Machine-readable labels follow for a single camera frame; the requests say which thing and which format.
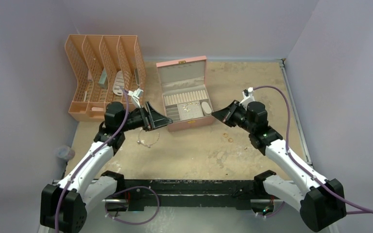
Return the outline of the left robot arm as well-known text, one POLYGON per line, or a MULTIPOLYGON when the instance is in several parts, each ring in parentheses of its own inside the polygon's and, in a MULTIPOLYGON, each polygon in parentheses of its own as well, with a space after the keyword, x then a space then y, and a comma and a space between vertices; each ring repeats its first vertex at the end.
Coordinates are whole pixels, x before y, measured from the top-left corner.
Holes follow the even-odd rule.
POLYGON ((42 190, 40 224, 57 232, 78 233, 97 203, 108 196, 118 199, 125 194, 123 176, 118 173, 106 172, 93 181, 122 146, 124 133, 137 128, 152 131, 172 123, 149 102, 131 112, 121 102, 109 103, 104 122, 86 155, 57 184, 48 184, 42 190))

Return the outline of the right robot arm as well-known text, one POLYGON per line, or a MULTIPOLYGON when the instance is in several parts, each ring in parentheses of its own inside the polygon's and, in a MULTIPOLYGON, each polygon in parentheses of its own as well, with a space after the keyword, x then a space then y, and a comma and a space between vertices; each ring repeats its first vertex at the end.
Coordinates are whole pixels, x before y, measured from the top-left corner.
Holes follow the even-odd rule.
POLYGON ((314 232, 326 228, 346 216, 345 203, 332 195, 344 197, 342 184, 337 179, 328 180, 313 171, 292 150, 268 122, 264 104, 252 101, 246 107, 233 101, 212 116, 229 127, 238 126, 249 133, 252 146, 274 161, 291 178, 264 172, 255 178, 254 193, 261 198, 268 194, 278 197, 300 213, 305 225, 314 232))

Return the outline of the pink jewelry box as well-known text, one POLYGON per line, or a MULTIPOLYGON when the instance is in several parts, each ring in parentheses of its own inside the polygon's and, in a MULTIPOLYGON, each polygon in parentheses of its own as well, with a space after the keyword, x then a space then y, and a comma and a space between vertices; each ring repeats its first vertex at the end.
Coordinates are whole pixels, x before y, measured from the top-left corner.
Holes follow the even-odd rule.
POLYGON ((173 120, 168 131, 175 132, 214 123, 214 117, 204 116, 202 108, 192 113, 180 109, 182 103, 198 101, 201 107, 201 103, 206 101, 213 111, 205 85, 206 62, 206 56, 198 56, 156 64, 165 116, 173 120))

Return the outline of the white oval pad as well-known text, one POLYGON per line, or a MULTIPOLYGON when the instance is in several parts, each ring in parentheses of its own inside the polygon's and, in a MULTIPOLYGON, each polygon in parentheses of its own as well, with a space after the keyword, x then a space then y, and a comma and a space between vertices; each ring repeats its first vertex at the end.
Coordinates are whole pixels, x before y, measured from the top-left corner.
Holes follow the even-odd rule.
POLYGON ((209 116, 212 114, 212 108, 208 102, 203 101, 201 103, 201 108, 204 116, 209 116))

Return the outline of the earrings in box tray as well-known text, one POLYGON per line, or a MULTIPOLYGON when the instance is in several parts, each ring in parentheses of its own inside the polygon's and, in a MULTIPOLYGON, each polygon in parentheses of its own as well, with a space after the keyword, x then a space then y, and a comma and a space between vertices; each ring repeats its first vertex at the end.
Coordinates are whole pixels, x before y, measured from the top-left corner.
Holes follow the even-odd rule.
POLYGON ((200 110, 200 103, 198 101, 186 102, 180 104, 180 109, 184 112, 196 112, 200 110))

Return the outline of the grey metal block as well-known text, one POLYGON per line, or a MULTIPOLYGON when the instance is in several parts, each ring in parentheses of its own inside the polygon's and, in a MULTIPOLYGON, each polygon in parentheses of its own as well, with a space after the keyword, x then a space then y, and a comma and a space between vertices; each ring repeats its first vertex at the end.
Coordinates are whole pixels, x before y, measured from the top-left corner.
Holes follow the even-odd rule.
POLYGON ((98 85, 102 89, 108 89, 108 78, 107 78, 107 73, 105 69, 102 71, 100 75, 98 85))

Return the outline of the orange plastic file organizer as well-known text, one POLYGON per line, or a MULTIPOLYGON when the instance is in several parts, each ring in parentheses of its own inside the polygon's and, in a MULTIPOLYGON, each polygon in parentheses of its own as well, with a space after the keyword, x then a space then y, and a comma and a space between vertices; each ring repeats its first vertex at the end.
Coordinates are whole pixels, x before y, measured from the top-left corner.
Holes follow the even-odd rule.
POLYGON ((125 90, 146 89, 145 63, 136 35, 71 34, 65 51, 77 80, 68 112, 77 121, 103 121, 110 102, 126 103, 113 92, 119 72, 125 90))

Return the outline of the clear plastic cup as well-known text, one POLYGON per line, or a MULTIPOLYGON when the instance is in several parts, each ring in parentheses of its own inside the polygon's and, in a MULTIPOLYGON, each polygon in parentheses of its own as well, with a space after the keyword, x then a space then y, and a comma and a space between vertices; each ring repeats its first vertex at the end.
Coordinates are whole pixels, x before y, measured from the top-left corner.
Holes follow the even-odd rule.
POLYGON ((69 146, 60 146, 54 152, 55 156, 65 161, 71 160, 75 156, 75 151, 69 146))

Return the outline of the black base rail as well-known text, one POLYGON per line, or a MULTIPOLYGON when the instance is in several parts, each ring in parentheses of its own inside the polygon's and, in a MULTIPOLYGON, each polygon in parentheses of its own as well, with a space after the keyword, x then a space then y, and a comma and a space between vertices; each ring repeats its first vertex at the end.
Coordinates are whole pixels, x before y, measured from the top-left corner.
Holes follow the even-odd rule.
POLYGON ((270 213, 282 201, 261 191, 253 180, 122 179, 103 199, 108 209, 143 211, 145 207, 214 207, 270 213))

